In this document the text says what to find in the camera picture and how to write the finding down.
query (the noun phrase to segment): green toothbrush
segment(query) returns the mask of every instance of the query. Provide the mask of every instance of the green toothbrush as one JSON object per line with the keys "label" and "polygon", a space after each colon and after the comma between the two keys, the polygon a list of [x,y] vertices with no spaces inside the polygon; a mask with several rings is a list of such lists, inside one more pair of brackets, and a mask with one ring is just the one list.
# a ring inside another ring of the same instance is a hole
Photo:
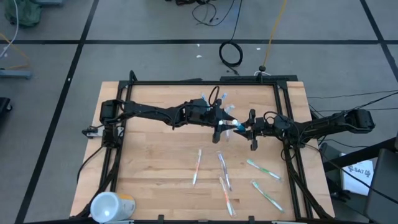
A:
{"label": "green toothbrush", "polygon": [[255,168],[257,168],[257,169],[259,169],[259,170],[261,170],[261,171],[263,171],[263,172],[265,172],[265,173],[267,173],[267,174],[269,174],[269,175],[275,177],[275,178],[276,178],[277,180],[279,180],[280,182],[282,181],[282,178],[281,178],[281,177],[279,177],[278,175],[274,174],[273,172],[271,172],[271,171],[269,171],[269,170],[267,170],[267,169],[262,168],[261,166],[257,166],[257,165],[253,162],[253,160],[248,159],[246,162],[248,162],[248,164],[254,166]]}
{"label": "green toothbrush", "polygon": [[264,196],[266,199],[268,199],[268,201],[270,201],[270,203],[272,203],[273,205],[275,205],[275,207],[277,207],[278,210],[279,210],[280,212],[284,213],[284,209],[283,209],[274,199],[272,199],[269,195],[267,195],[266,193],[264,193],[264,192],[260,189],[259,184],[257,184],[256,181],[252,180],[251,183],[252,183],[252,185],[253,185],[258,191],[260,191],[260,193],[262,194],[262,196]]}

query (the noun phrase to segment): plastic container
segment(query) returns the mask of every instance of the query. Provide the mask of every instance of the plastic container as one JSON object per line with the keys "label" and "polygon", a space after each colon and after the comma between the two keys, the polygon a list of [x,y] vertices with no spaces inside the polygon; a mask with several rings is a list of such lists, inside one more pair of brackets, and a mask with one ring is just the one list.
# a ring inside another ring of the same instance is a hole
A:
{"label": "plastic container", "polygon": [[99,223],[125,220],[136,209],[136,201],[130,195],[102,192],[91,203],[90,213]]}

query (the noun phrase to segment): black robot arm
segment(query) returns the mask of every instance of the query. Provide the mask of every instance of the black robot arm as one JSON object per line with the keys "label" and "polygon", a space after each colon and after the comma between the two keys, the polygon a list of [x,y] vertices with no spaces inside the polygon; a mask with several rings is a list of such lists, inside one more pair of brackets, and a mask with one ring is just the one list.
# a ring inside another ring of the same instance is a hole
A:
{"label": "black robot arm", "polygon": [[[266,118],[269,113],[275,114],[275,117]],[[274,122],[269,123],[269,118],[273,118]],[[362,109],[342,111],[303,123],[292,121],[275,112],[266,112],[263,117],[256,118],[256,111],[251,109],[249,119],[242,125],[248,130],[234,130],[234,132],[252,141],[252,151],[257,149],[257,136],[274,136],[281,141],[288,141],[291,146],[304,147],[312,138],[320,138],[343,131],[369,133],[375,126],[370,112]]]}
{"label": "black robot arm", "polygon": [[[224,124],[223,121],[232,121],[235,118],[220,108],[221,104],[221,99],[216,99],[211,105],[208,105],[204,99],[194,99],[175,107],[160,108],[135,101],[108,100],[102,103],[99,116],[99,120],[104,126],[103,139],[107,139],[107,142],[114,142],[118,138],[116,124],[129,118],[139,117],[162,121],[173,129],[186,124],[208,126],[214,128],[213,143],[218,143],[223,131],[236,128],[236,126]],[[122,110],[121,114],[118,114],[118,108]],[[273,123],[268,122],[270,118],[273,118]],[[256,118],[256,111],[251,109],[248,120],[241,125],[244,130],[236,129],[234,132],[252,141],[252,151],[257,149],[257,136],[273,136],[293,147],[304,147],[312,138],[343,131],[368,133],[374,128],[370,112],[362,109],[342,111],[303,123],[295,122],[273,111]],[[83,134],[87,135],[87,133],[95,131],[94,129],[91,127],[83,130]]]}
{"label": "black robot arm", "polygon": [[[232,121],[235,118],[220,108],[221,102],[221,99],[217,99],[212,106],[208,106],[205,100],[195,99],[176,107],[159,108],[134,101],[108,100],[101,105],[99,120],[104,126],[117,124],[133,117],[162,121],[173,129],[186,124],[208,126],[214,128],[213,143],[218,143],[223,131],[235,128],[235,126],[224,124],[224,120]],[[119,107],[123,113],[117,115]]]}

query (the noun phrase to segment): toothbrush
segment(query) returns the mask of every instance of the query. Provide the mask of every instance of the toothbrush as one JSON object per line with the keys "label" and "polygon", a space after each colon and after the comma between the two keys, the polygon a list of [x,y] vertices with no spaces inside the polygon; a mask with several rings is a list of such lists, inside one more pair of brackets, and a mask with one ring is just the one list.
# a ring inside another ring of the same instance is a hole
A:
{"label": "toothbrush", "polygon": [[229,215],[231,215],[231,217],[235,218],[236,213],[235,213],[234,208],[232,207],[232,203],[229,201],[228,192],[225,188],[224,180],[221,176],[219,177],[219,180],[220,180],[221,186],[223,187],[224,196],[225,196],[225,200],[226,200],[226,208],[228,209],[228,213],[229,213]]}
{"label": "toothbrush", "polygon": [[[225,113],[229,114],[229,112],[231,112],[232,109],[235,109],[234,105],[229,105],[226,109],[225,109]],[[229,130],[226,130],[225,132],[226,135],[226,140],[229,141]]]}
{"label": "toothbrush", "polygon": [[218,152],[218,159],[221,162],[221,168],[222,168],[222,170],[224,172],[224,175],[225,175],[226,184],[228,185],[229,190],[232,191],[232,186],[231,186],[231,184],[229,182],[228,172],[226,170],[226,164],[225,164],[225,161],[224,161],[224,158],[223,158],[223,155],[222,155],[221,152]]}
{"label": "toothbrush", "polygon": [[208,106],[207,110],[210,110],[210,104],[209,104],[209,102],[207,102],[207,100],[206,100],[206,95],[205,95],[204,93],[201,94],[201,98],[202,98],[204,101],[206,101],[206,105]]}
{"label": "toothbrush", "polygon": [[198,152],[197,170],[196,170],[195,174],[193,175],[193,182],[192,182],[192,185],[194,185],[194,186],[195,186],[195,183],[197,182],[197,177],[198,177],[198,172],[199,172],[200,159],[201,159],[201,149],[199,149],[199,152]]}
{"label": "toothbrush", "polygon": [[283,209],[274,199],[272,199],[269,195],[267,195],[266,193],[264,193],[264,192],[260,189],[260,186],[259,186],[259,184],[258,184],[256,181],[252,180],[251,183],[252,183],[252,185],[253,185],[258,191],[260,191],[260,193],[262,194],[262,196],[264,196],[266,199],[268,199],[268,201],[270,201],[270,203],[272,203],[273,205],[275,205],[275,207],[277,207],[278,210],[279,210],[280,212],[284,213],[284,209]]}
{"label": "toothbrush", "polygon": [[245,131],[245,130],[246,130],[246,128],[245,128],[241,123],[239,123],[239,121],[236,120],[236,119],[232,120],[232,124],[235,125],[236,128],[237,128],[239,131]]}
{"label": "toothbrush", "polygon": [[263,172],[265,172],[265,173],[267,173],[267,174],[269,174],[269,175],[275,177],[275,178],[276,178],[277,180],[279,180],[280,182],[282,181],[282,178],[281,178],[281,177],[279,177],[278,175],[274,174],[273,172],[271,172],[271,171],[269,171],[269,170],[267,170],[267,169],[265,169],[265,168],[262,168],[262,167],[256,165],[256,164],[253,162],[253,160],[248,159],[246,162],[248,162],[248,164],[254,166],[255,168],[257,168],[257,169],[259,169],[259,170],[261,170],[261,171],[263,171]]}
{"label": "toothbrush", "polygon": [[224,102],[226,95],[227,95],[226,93],[223,94],[223,96],[221,97],[221,102]]}

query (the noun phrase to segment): wire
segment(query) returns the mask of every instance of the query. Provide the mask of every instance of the wire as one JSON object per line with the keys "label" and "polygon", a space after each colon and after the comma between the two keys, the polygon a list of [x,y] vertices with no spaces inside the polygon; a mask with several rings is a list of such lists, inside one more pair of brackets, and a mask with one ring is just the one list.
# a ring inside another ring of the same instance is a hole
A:
{"label": "wire", "polygon": [[266,51],[266,57],[265,57],[265,59],[264,59],[264,62],[262,63],[262,66],[264,66],[264,67],[266,66],[266,63],[267,63],[267,60],[268,60],[269,51],[270,51],[270,49],[271,49],[272,38],[274,38],[274,34],[275,34],[275,31],[276,31],[276,28],[278,27],[280,18],[282,17],[282,14],[283,14],[284,11],[285,11],[286,2],[287,2],[287,0],[284,0],[284,3],[283,3],[283,5],[282,5],[282,9],[280,9],[278,18],[277,18],[276,21],[275,21],[274,28],[272,28],[271,37],[269,38],[269,41],[268,41],[268,47],[267,47],[267,51]]}
{"label": "wire", "polygon": [[[276,112],[273,112],[273,111],[267,111],[267,112],[265,112],[265,113],[262,115],[262,117],[264,118],[264,120],[267,121],[268,118],[273,118],[273,117],[270,117],[270,116],[266,118],[266,115],[269,114],[269,113],[272,113],[272,114],[274,114],[274,115],[280,117],[280,118],[281,118],[282,120],[284,120],[285,122],[291,123],[291,124],[296,128],[296,130],[297,130],[297,135],[300,135],[299,128],[298,128],[297,125],[294,123],[294,121],[292,121],[291,119],[286,119],[286,117],[282,116],[282,115],[279,114],[279,113],[276,113]],[[281,139],[280,137],[278,137],[278,136],[275,136],[275,137],[276,137],[278,140],[283,141],[283,139]],[[284,151],[285,151],[285,149],[283,148],[283,149],[281,150],[281,152],[280,152],[280,158],[281,158],[283,161],[286,161],[286,159],[283,157]],[[294,151],[294,154],[293,154],[293,156],[289,159],[289,161],[291,161],[295,156],[296,156],[296,151]]]}
{"label": "wire", "polygon": [[347,147],[352,147],[352,148],[368,147],[368,146],[350,146],[350,145],[347,145],[347,144],[338,142],[338,141],[333,140],[333,139],[324,139],[324,140],[322,140],[322,141],[333,141],[333,142],[335,142],[335,143],[337,143],[337,144],[341,144],[342,146],[347,146]]}
{"label": "wire", "polygon": [[90,128],[100,128],[100,127],[102,127],[102,126],[104,126],[103,124],[101,124],[101,125],[99,125],[99,126],[92,126],[92,125],[90,125]]}
{"label": "wire", "polygon": [[[216,96],[214,97],[213,102],[210,103],[211,96],[213,96],[213,93],[214,93],[214,91],[215,91],[216,89],[217,89]],[[214,86],[213,90],[212,90],[211,93],[210,93],[209,100],[208,100],[210,106],[214,106],[214,105],[216,104],[216,100],[217,100],[217,98],[218,98],[218,93],[219,93],[219,92],[220,92],[220,87],[219,87],[219,86]]]}
{"label": "wire", "polygon": [[202,21],[200,21],[200,20],[195,16],[195,11],[196,11],[199,7],[205,6],[205,5],[206,5],[207,7],[208,7],[208,6],[212,6],[213,9],[215,10],[214,15],[213,15],[213,16],[211,17],[211,19],[210,19],[210,22],[212,22],[212,21],[214,20],[214,18],[216,17],[216,15],[217,15],[217,8],[216,8],[216,6],[213,5],[212,3],[206,3],[206,4],[200,4],[200,5],[198,5],[197,7],[195,7],[195,8],[192,10],[192,16],[193,16],[193,18],[194,18],[196,21],[198,21],[199,24],[203,24],[203,25],[205,25],[205,26],[212,26],[212,27],[218,26],[218,25],[220,25],[222,22],[224,22],[225,18],[228,16],[229,12],[231,11],[232,6],[234,5],[234,3],[235,3],[235,0],[232,0],[231,6],[229,7],[228,11],[226,12],[224,18],[223,18],[222,20],[220,20],[220,21],[219,21],[218,23],[216,23],[216,24],[210,24],[210,23],[203,22],[203,21],[206,19],[206,17],[207,17],[207,13],[208,13],[207,11],[206,11],[206,16],[205,16],[205,18],[204,18]]}
{"label": "wire", "polygon": [[104,148],[104,146],[99,147],[99,148],[98,148],[94,153],[92,153],[92,155],[89,156],[89,157],[83,162],[83,164],[80,166],[79,171],[77,172],[76,183],[79,182],[79,177],[80,177],[80,172],[81,172],[81,170],[83,170],[83,168],[84,168],[84,166],[87,164],[87,162],[88,162],[91,158],[93,158],[95,155],[97,155],[97,153],[99,153],[100,150],[101,150],[102,148]]}
{"label": "wire", "polygon": [[322,144],[322,142],[325,140],[326,137],[327,137],[327,135],[325,135],[325,136],[323,137],[323,139],[318,143],[318,146],[320,146],[320,145]]}
{"label": "wire", "polygon": [[309,97],[307,97],[307,98],[308,98],[308,99],[334,99],[334,98],[341,98],[341,97],[352,97],[352,96],[372,95],[372,94],[377,94],[377,93],[392,93],[392,92],[397,92],[397,91],[398,91],[398,90],[375,91],[375,92],[369,92],[369,93],[358,93],[358,94],[352,94],[352,95],[325,96],[325,97],[320,97],[320,96],[309,96]]}
{"label": "wire", "polygon": [[[233,69],[233,68],[236,68],[236,67],[238,67],[238,66],[240,66],[240,65],[242,64],[242,61],[243,61],[243,50],[242,50],[241,46],[239,46],[237,43],[234,43],[232,40],[234,39],[234,36],[235,36],[235,33],[236,33],[236,27],[238,26],[239,16],[240,16],[240,14],[241,14],[242,2],[243,2],[243,0],[241,0],[241,2],[239,3],[238,15],[237,15],[237,17],[236,17],[236,22],[235,22],[235,27],[234,27],[234,32],[233,32],[233,34],[232,34],[232,37],[230,38],[230,40],[228,40],[228,41],[226,41],[226,42],[223,42],[223,43],[220,45],[219,49],[218,49],[218,56],[220,57],[221,62],[222,62],[225,66],[227,66],[229,69],[231,69],[231,70],[233,71],[233,73],[234,73],[235,75],[237,75],[237,76],[239,76],[239,72],[236,71],[236,70]],[[224,46],[227,45],[227,44],[232,45],[232,46],[235,47],[236,50],[238,50],[238,52],[239,52],[239,60],[238,60],[237,62],[235,62],[235,63],[227,62],[227,61],[224,59],[224,57],[223,57],[223,48],[224,48]]]}
{"label": "wire", "polygon": [[21,55],[25,58],[25,60],[26,60],[26,64],[25,64],[25,65],[15,65],[15,66],[11,66],[11,67],[6,68],[6,70],[29,67],[29,66],[30,66],[30,58],[29,58],[28,56],[26,56],[26,54],[25,54],[23,51],[21,51],[17,46],[15,46],[13,43],[11,43],[11,42],[8,40],[8,38],[7,38],[4,34],[0,33],[0,36],[1,36],[6,42],[8,42],[8,44],[9,44],[12,48],[14,48],[14,50],[16,50],[19,54],[21,54]]}
{"label": "wire", "polygon": [[319,111],[317,111],[317,109],[315,109],[313,106],[311,106],[311,104],[308,104],[315,112],[317,112],[322,118],[324,118],[324,116],[319,113]]}
{"label": "wire", "polygon": [[15,39],[17,38],[18,30],[19,30],[19,15],[18,15],[18,5],[17,1],[14,0],[14,5],[15,5],[15,14],[16,14],[16,19],[17,19],[17,28],[15,30],[14,37],[12,38],[11,42],[8,43],[7,47],[4,48],[4,50],[0,54],[0,58],[4,56],[4,54],[7,52],[8,48],[11,46],[12,43],[14,43]]}
{"label": "wire", "polygon": [[[366,109],[368,111],[398,110],[398,108],[373,108]],[[318,110],[318,112],[339,112],[341,110]]]}
{"label": "wire", "polygon": [[[119,141],[120,137],[124,134],[124,130],[125,128],[118,134],[118,138],[116,140],[116,143]],[[83,170],[84,166],[87,164],[88,161],[90,161],[90,159],[92,159],[95,155],[97,155],[97,153],[100,152],[100,150],[104,148],[104,146],[102,145],[101,147],[99,147],[94,153],[92,153],[91,156],[89,156],[80,166],[79,171],[77,172],[77,179],[76,179],[76,183],[79,182],[79,176],[80,176],[80,172],[81,170]]]}
{"label": "wire", "polygon": [[306,145],[312,147],[312,148],[315,149],[315,150],[317,150],[317,151],[321,154],[321,156],[322,156],[323,158],[325,158],[332,166],[334,166],[334,167],[336,167],[337,169],[343,171],[344,173],[346,173],[347,175],[349,175],[349,176],[352,177],[353,179],[355,179],[355,180],[357,180],[358,182],[360,182],[361,184],[365,185],[365,186],[366,186],[367,188],[369,188],[370,190],[374,191],[375,193],[379,194],[380,196],[383,196],[385,199],[388,199],[388,200],[390,200],[391,202],[394,202],[394,203],[398,204],[398,201],[397,201],[397,200],[395,200],[395,199],[389,197],[388,195],[385,195],[384,193],[381,193],[380,191],[374,189],[373,187],[369,186],[367,183],[365,183],[365,182],[363,182],[362,180],[356,178],[355,176],[353,176],[352,174],[350,174],[349,172],[347,172],[347,171],[344,170],[343,168],[341,168],[341,167],[339,167],[338,165],[336,165],[336,164],[335,164],[334,162],[332,162],[329,158],[327,158],[327,156],[325,156],[325,154],[324,154],[321,150],[319,150],[319,149],[317,149],[316,147],[311,146],[311,145],[309,145],[309,144],[306,144]]}
{"label": "wire", "polygon": [[390,96],[394,96],[394,95],[396,95],[396,94],[398,94],[398,91],[395,92],[395,93],[391,93],[390,95],[383,96],[382,98],[379,98],[379,99],[377,99],[377,100],[370,101],[369,103],[366,103],[366,104],[364,104],[364,105],[357,106],[357,107],[355,107],[355,108],[352,109],[352,110],[364,108],[365,106],[369,106],[369,105],[371,105],[371,104],[373,104],[373,103],[377,103],[378,101],[384,100],[384,99],[386,99],[386,98],[388,98],[388,97],[390,97]]}

